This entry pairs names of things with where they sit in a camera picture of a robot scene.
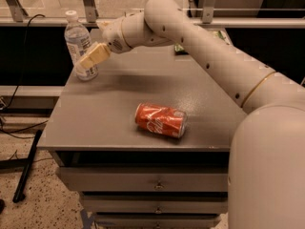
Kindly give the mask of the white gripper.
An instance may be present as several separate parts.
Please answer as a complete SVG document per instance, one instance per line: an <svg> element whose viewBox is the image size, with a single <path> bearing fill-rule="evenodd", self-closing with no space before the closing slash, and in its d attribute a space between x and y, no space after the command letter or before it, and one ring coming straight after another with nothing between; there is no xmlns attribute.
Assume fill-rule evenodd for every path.
<svg viewBox="0 0 305 229"><path fill-rule="evenodd" d="M87 51L76 62L76 66L88 70L105 60L107 60L111 51L115 53L129 52L132 48L126 42L123 31L124 18L118 18L111 21L98 22L97 26L101 30L102 39L105 43L94 42Z"/></svg>

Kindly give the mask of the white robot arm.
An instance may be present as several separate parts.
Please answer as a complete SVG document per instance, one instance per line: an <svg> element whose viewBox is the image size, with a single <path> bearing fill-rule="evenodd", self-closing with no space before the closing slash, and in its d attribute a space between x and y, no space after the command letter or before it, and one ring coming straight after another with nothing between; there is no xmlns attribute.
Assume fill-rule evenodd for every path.
<svg viewBox="0 0 305 229"><path fill-rule="evenodd" d="M78 60L89 69L112 52L174 42L246 113L231 144L229 229L305 227L305 90L196 26L173 0L101 27L103 43Z"/></svg>

